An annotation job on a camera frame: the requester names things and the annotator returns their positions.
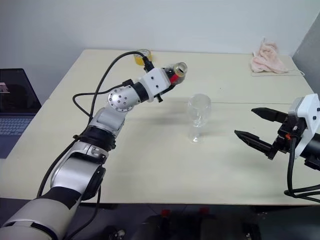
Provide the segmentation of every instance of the glass cup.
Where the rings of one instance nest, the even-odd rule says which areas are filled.
[[[189,99],[187,114],[190,119],[188,138],[193,143],[201,140],[201,131],[211,115],[211,99],[204,94],[196,94]]]

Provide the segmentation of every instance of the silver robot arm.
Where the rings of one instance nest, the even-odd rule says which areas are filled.
[[[136,83],[109,93],[101,108],[77,142],[53,171],[50,190],[28,202],[0,228],[0,239],[61,240],[81,201],[93,198],[105,175],[102,165],[125,117],[135,105],[152,102],[183,80],[187,66],[177,63],[169,71],[153,68]]]

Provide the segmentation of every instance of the white wall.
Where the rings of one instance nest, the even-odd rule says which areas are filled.
[[[293,55],[319,10],[320,0],[0,0],[0,68],[25,68],[43,102],[84,48],[250,53],[266,36]]]

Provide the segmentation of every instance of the laptop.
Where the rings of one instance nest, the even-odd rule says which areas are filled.
[[[41,108],[22,68],[0,69],[0,159],[5,159]]]

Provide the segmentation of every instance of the robotic arm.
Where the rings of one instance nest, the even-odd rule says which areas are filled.
[[[134,106],[161,95],[181,83],[187,72],[183,62],[153,68],[136,83],[113,89],[101,108],[53,171],[50,190],[28,202],[0,228],[0,239],[61,240],[81,201],[93,198],[103,181],[102,165],[116,147],[116,137]]]
[[[270,160],[274,159],[278,151],[289,152],[288,190],[284,191],[284,194],[320,203],[319,199],[310,197],[320,194],[320,191],[314,191],[319,190],[320,185],[297,189],[292,187],[294,161],[299,156],[304,158],[306,166],[320,171],[320,134],[316,133],[320,125],[318,94],[297,98],[289,108],[288,114],[266,107],[254,108],[251,111],[265,120],[281,123],[273,144],[262,141],[249,132],[235,130],[234,133],[248,146],[264,153]]]

